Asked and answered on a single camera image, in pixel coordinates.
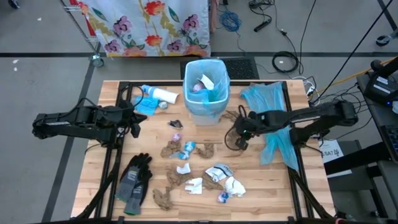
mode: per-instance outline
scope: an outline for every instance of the wooden table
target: wooden table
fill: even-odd
[[[286,80],[286,82],[292,109],[308,107],[302,81]],[[115,105],[118,86],[119,81],[104,81],[99,96],[99,105]],[[244,87],[231,86],[231,98],[227,110],[237,111],[238,105],[247,106],[246,101],[239,97],[239,93]],[[181,86],[162,86],[161,88],[182,93]],[[205,169],[217,162],[225,163],[230,166],[234,171],[234,177],[247,190],[242,198],[232,198],[228,200],[228,203],[220,204],[216,202],[218,190],[203,189],[202,195],[190,195],[184,191],[184,185],[181,185],[171,191],[171,199],[174,203],[172,210],[163,211],[155,204],[152,198],[152,190],[165,191],[165,187],[169,184],[166,178],[167,170],[175,169],[175,166],[183,166],[186,163],[186,161],[164,159],[160,156],[161,149],[167,145],[171,133],[175,132],[167,126],[167,122],[175,119],[179,119],[184,125],[184,129],[181,130],[183,142],[195,141],[198,147],[203,147],[203,143],[215,144],[215,155],[211,159],[202,159],[195,151],[192,152],[189,163],[193,176],[200,177]],[[154,176],[149,182],[147,197],[141,207],[142,214],[135,216],[124,214],[125,203],[116,200],[113,219],[117,219],[118,216],[125,216],[126,220],[286,221],[288,216],[295,216],[287,167],[283,163],[279,151],[276,152],[275,159],[271,164],[260,166],[260,153],[264,149],[265,142],[264,138],[258,137],[251,139],[249,148],[240,156],[235,157],[236,152],[230,151],[223,144],[223,137],[231,125],[231,121],[221,119],[220,123],[215,126],[195,126],[185,108],[183,95],[178,96],[175,105],[169,104],[167,110],[157,110],[154,116],[150,116],[140,124],[139,138],[134,139],[130,134],[126,135],[119,172],[120,177],[130,159],[140,152],[148,152],[153,157],[150,169]],[[97,142],[90,141],[88,146],[94,144],[97,144]],[[314,140],[310,140],[307,144],[318,148],[318,143]],[[94,147],[87,152],[72,216],[82,212],[97,192],[100,186],[105,151],[103,148]],[[324,208],[334,215],[333,200],[320,153],[309,148],[303,148],[301,152],[309,189]],[[300,190],[298,192],[302,213],[305,217],[307,212],[305,211],[303,195]],[[109,193],[106,193],[104,196],[102,216],[105,216],[108,195]]]

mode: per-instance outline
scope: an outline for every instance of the light blue plastic bag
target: light blue plastic bag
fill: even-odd
[[[242,90],[241,98],[246,99],[250,109],[257,113],[269,110],[286,111],[281,82],[271,85],[251,85]],[[272,162],[275,150],[278,147],[285,164],[292,169],[299,169],[294,147],[290,141],[289,127],[274,133],[265,134],[264,139],[266,140],[267,146],[261,152],[262,165]]]
[[[212,90],[193,92],[198,78],[206,75],[214,84]],[[215,116],[221,114],[229,101],[229,76],[225,64],[218,59],[202,59],[189,62],[183,81],[185,107],[195,115]]]

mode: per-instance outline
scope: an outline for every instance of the floral curtain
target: floral curtain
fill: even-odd
[[[108,57],[210,56],[208,0],[80,0]]]

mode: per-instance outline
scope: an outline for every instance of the concrete floor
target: concrete floor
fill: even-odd
[[[86,57],[21,57],[26,54],[3,53],[90,53],[79,31],[63,12],[58,1],[19,0],[21,8],[11,9],[6,1],[0,1],[0,111],[3,117],[0,141],[3,150],[0,156],[0,220],[2,223],[41,222],[50,195],[58,164],[65,146],[66,137],[57,136],[39,140],[31,134],[31,124],[38,113],[68,111],[80,96],[98,101],[103,80],[179,79],[179,63],[187,58],[104,58],[105,66],[87,73],[89,61]],[[312,0],[277,1],[278,26],[288,32],[296,49],[307,19]],[[229,0],[228,9],[238,14],[243,24],[239,30],[239,44],[245,51],[255,53],[256,63],[273,71],[273,52],[292,50],[290,44],[275,29],[274,21],[258,33],[253,28],[262,21],[261,16],[250,12],[247,1]],[[380,13],[377,1],[363,0],[319,0],[308,23],[304,38],[304,76],[313,75],[320,88],[326,86],[354,49],[373,20]],[[266,11],[275,18],[275,10]],[[389,12],[398,21],[398,2],[394,1]],[[78,22],[84,24],[79,13]],[[372,60],[387,60],[398,53],[398,41],[378,47],[374,40],[392,32],[386,17],[382,16],[369,33],[356,54],[342,71],[340,78],[347,77],[369,67]],[[232,57],[240,55],[236,42],[238,36],[218,29],[211,37],[215,55]],[[283,74],[265,72],[258,68],[261,79],[288,78]],[[84,81],[88,89],[82,90]],[[344,82],[328,92],[347,89],[355,80]],[[329,138],[362,126],[370,117],[366,111],[359,115],[359,122],[350,128],[333,128]],[[341,140],[358,139],[362,147],[381,139],[371,121],[362,130],[349,134]],[[70,217],[74,195],[84,159],[87,140],[74,139],[63,184],[53,211],[52,220]],[[381,188],[382,181],[377,181]],[[333,192],[336,206],[351,214],[367,215],[374,210],[372,203],[353,208],[350,200],[358,204],[369,201],[367,192],[347,196],[346,192]],[[394,217],[395,209],[386,198],[386,207]]]

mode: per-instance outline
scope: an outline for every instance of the pink flower print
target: pink flower print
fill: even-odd
[[[120,17],[120,20],[113,24],[113,29],[118,35],[121,35],[122,32],[130,32],[130,27],[132,27],[132,25],[130,21],[127,20],[127,16]]]
[[[120,49],[120,45],[116,40],[112,40],[111,42],[105,44],[105,50],[107,52],[117,52]]]
[[[181,40],[176,40],[167,46],[169,52],[179,52],[182,48]]]
[[[188,19],[184,21],[182,26],[185,30],[189,30],[191,27],[194,28],[195,30],[198,29],[199,27],[198,15],[194,14],[188,17]]]

